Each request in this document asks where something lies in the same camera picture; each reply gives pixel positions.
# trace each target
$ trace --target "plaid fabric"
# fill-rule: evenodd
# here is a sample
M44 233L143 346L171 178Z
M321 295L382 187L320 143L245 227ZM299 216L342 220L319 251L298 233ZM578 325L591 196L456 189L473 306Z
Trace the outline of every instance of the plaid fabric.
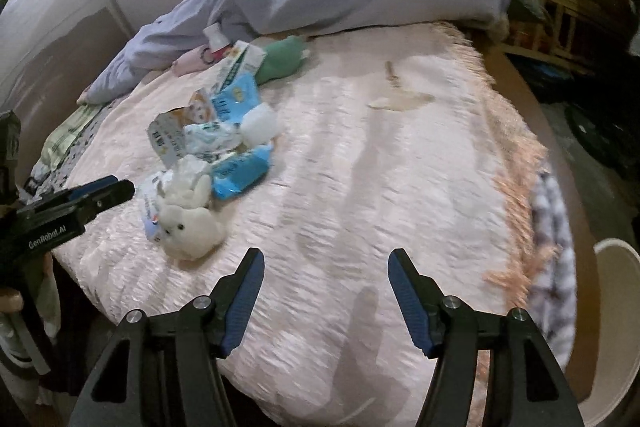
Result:
M47 137L42 147L40 161L50 169L55 169L66 157L69 147L75 142L82 130L89 125L100 111L99 105L83 105Z

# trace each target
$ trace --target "white stuffed animal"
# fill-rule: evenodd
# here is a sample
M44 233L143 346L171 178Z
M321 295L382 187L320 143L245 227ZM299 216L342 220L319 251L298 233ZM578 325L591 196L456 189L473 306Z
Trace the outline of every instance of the white stuffed animal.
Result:
M161 245L167 255L193 261L222 243L226 230L218 214L207 208L211 194L211 178L200 176L192 189L167 194L158 186L158 225Z

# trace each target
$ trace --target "metal screw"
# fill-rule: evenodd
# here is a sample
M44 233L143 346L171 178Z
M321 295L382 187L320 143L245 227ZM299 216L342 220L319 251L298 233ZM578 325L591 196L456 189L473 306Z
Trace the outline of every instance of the metal screw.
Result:
M211 304L211 299L206 295L201 295L193 299L193 307L199 310L205 310Z
M517 321L526 321L529 318L529 314L522 308L514 308L511 310L511 317Z
M444 304L445 308L450 308L452 310L456 310L456 309L460 308L460 304L462 304L462 301L460 299L458 299L457 297L453 296L453 295L447 295L442 300L442 303Z
M135 324L142 318L142 312L140 310L133 310L132 312L127 313L127 322L131 324Z

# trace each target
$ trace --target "blue package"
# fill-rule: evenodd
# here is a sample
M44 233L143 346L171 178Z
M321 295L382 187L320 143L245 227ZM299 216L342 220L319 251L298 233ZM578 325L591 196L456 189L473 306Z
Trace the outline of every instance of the blue package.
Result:
M211 190L220 200L228 200L244 192L267 174L272 144L258 145L232 156L211 169Z
M241 74L211 99L218 119L241 123L251 109L260 104L260 94L251 73Z

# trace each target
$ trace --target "white tissue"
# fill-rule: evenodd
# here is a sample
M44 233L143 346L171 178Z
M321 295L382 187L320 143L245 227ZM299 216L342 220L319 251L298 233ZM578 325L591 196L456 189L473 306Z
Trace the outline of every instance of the white tissue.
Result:
M271 106L264 102L249 110L240 124L242 142L249 148L267 143L279 133L278 117Z

